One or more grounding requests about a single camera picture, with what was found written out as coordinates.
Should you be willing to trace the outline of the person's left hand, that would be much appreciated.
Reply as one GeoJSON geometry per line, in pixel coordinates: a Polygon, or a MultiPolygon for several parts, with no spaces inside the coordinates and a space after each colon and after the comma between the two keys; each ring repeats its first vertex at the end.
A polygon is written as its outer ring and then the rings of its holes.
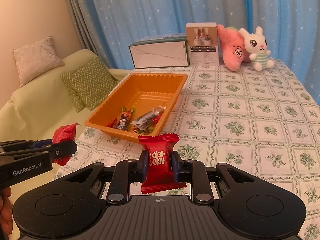
{"type": "Polygon", "coordinates": [[[13,230],[13,218],[12,218],[12,203],[9,199],[11,196],[11,188],[7,187],[3,189],[1,195],[1,228],[3,232],[8,236],[12,234],[13,230]]]}

